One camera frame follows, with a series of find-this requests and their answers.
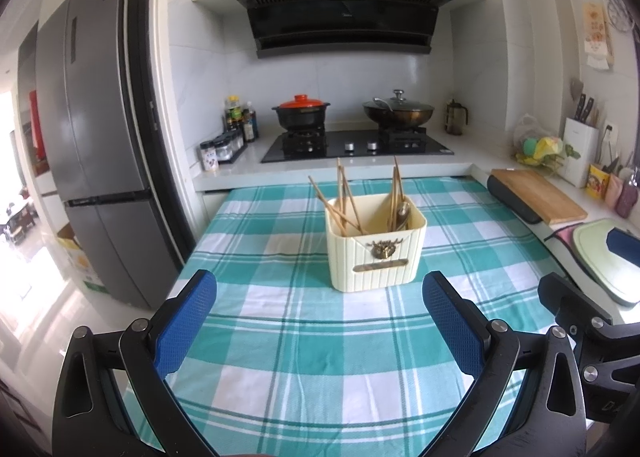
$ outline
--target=wooden cutting board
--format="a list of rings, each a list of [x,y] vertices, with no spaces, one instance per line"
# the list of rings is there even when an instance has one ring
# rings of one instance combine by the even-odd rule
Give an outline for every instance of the wooden cutting board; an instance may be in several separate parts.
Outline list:
[[[491,175],[522,199],[547,224],[579,221],[587,217],[586,211],[538,172],[495,168]]]

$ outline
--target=orange lid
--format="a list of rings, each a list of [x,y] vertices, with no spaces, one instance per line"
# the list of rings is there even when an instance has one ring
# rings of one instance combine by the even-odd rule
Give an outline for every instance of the orange lid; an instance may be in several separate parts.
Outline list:
[[[325,105],[325,103],[321,100],[310,100],[306,94],[296,94],[291,101],[280,104],[280,107],[283,109],[299,109],[318,107],[320,105]]]

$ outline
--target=black range hood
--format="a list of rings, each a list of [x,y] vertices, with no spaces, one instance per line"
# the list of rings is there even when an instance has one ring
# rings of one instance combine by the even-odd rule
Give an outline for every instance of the black range hood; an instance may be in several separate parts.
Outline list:
[[[450,0],[238,0],[259,58],[292,52],[431,52],[438,9]]]

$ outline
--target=teal checkered tablecloth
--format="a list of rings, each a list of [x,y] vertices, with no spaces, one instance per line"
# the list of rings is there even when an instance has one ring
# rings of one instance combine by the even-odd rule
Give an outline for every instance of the teal checkered tablecloth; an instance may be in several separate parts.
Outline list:
[[[321,184],[327,196],[335,184]],[[389,180],[351,184],[388,193]],[[505,206],[472,179],[404,181],[427,217],[415,281],[342,294],[331,287],[324,211],[308,184],[234,190],[188,260],[218,279],[218,299],[177,373],[167,377],[194,425],[222,455],[416,457],[472,383],[427,313],[435,269],[488,318],[546,331],[541,276],[561,268]],[[518,391],[511,380],[481,445]],[[157,441],[132,393],[143,440]]]

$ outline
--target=yellow cup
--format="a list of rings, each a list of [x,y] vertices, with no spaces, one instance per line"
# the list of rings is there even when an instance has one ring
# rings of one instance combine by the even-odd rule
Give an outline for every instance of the yellow cup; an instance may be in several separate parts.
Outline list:
[[[610,174],[591,164],[589,166],[589,176],[587,177],[587,193],[596,199],[604,199],[607,193],[609,177]]]

